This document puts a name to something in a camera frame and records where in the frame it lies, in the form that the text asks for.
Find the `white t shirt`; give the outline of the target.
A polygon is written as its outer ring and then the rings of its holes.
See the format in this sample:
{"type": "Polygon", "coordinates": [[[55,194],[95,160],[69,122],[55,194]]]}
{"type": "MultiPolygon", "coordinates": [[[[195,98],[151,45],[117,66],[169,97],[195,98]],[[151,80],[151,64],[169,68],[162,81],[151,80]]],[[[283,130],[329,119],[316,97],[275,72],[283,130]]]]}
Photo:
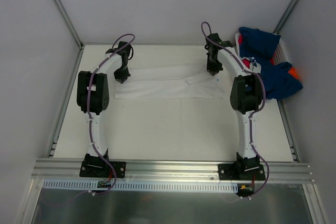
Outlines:
{"type": "Polygon", "coordinates": [[[206,64],[132,69],[124,84],[115,85],[114,97],[126,100],[222,99],[224,87],[206,64]]]}

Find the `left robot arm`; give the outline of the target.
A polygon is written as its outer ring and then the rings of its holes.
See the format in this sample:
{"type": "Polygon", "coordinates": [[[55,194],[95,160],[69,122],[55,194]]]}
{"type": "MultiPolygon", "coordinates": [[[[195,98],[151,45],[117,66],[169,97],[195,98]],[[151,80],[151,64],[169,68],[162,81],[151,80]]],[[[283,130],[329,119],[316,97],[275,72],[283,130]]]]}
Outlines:
{"type": "Polygon", "coordinates": [[[89,147],[84,157],[85,169],[91,170],[99,177],[108,174],[108,148],[102,124],[103,112],[110,103],[108,71],[116,82],[123,84],[131,76],[128,61],[134,54],[129,42],[121,41],[108,49],[104,59],[93,71],[80,71],[77,82],[77,105],[85,114],[88,123],[89,147]]]}

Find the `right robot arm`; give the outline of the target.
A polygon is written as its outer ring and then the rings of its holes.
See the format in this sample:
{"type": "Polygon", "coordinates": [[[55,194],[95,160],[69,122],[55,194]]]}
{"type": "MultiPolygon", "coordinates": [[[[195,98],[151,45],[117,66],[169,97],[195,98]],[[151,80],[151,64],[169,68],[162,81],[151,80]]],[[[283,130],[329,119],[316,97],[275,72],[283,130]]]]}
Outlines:
{"type": "Polygon", "coordinates": [[[239,131],[239,148],[236,160],[228,173],[240,179],[248,179],[260,167],[260,157],[255,152],[253,115],[264,105],[263,86],[260,75],[249,70],[235,53],[230,41],[223,41],[217,33],[206,36],[207,66],[211,76],[226,69],[233,78],[229,96],[232,109],[236,112],[239,131]]]}

